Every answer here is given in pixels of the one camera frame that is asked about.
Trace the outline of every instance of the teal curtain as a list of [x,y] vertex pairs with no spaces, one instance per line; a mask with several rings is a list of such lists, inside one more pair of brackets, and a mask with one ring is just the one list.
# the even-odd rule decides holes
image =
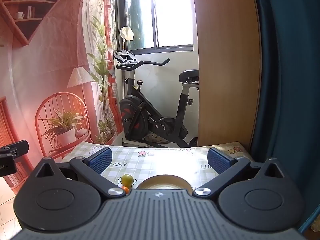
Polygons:
[[320,0],[257,0],[262,77],[251,154],[272,156],[320,204]]

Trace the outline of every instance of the bike seat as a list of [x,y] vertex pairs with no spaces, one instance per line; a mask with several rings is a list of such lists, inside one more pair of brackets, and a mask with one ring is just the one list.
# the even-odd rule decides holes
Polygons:
[[198,69],[191,69],[191,70],[185,70],[180,73],[179,75],[179,82],[195,82],[199,81],[199,70]]

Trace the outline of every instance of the wall shelf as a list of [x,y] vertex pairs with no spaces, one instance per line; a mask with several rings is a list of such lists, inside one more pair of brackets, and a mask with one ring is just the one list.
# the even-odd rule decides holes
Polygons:
[[30,18],[30,19],[14,20],[14,22],[29,22],[29,21],[42,21],[42,18]]
[[16,1],[4,1],[5,6],[8,5],[20,5],[20,4],[50,4],[55,3],[54,1],[40,1],[40,0],[16,0]]
[[[42,20],[58,2],[59,0],[0,0],[0,17],[21,45],[25,46],[30,43]],[[32,7],[32,15],[28,18],[29,6]],[[24,18],[14,19],[17,12],[23,12]]]

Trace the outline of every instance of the plate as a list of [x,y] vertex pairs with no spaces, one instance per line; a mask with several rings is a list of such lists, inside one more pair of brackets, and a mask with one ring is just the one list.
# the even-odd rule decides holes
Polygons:
[[186,189],[192,194],[191,185],[178,176],[174,175],[157,175],[150,177],[139,184],[137,189]]

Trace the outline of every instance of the window glass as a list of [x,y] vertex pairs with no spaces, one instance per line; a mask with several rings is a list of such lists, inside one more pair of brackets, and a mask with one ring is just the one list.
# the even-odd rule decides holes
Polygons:
[[133,33],[128,50],[153,47],[151,0],[125,0],[126,23]]
[[159,46],[193,44],[191,0],[155,0]]

